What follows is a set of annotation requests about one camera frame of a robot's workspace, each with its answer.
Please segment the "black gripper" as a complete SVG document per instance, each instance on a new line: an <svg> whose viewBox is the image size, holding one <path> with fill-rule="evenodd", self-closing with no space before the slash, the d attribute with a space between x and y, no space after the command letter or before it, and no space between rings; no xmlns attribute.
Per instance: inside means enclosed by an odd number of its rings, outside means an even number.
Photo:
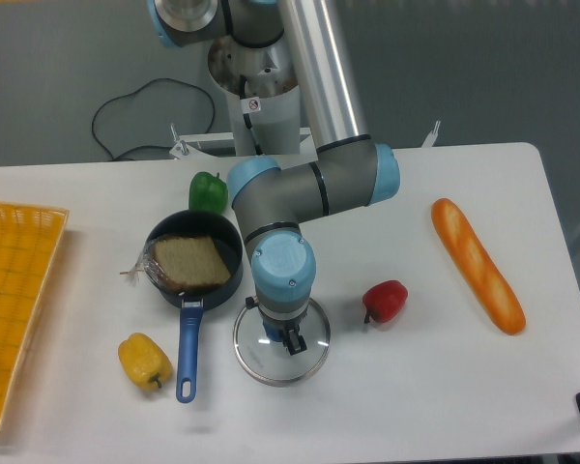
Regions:
<svg viewBox="0 0 580 464"><path fill-rule="evenodd" d="M265 333L267 336L277 336L279 342L286 344L291 356L307 349L305 339L300 333L300 325L306 317L307 308L308 304L303 304L291 312L275 312L263 305L258 306Z"/></svg>

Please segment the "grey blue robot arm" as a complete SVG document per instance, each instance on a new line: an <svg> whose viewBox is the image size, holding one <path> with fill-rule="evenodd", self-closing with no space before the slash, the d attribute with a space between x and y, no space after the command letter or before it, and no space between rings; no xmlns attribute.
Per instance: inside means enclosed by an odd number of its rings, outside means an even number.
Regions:
<svg viewBox="0 0 580 464"><path fill-rule="evenodd" d="M332 1L152 1L171 46L210 41L212 79L230 98L241 161L227 182L268 336L305 350L315 279L303 222L393 197L390 147L363 117Z"/></svg>

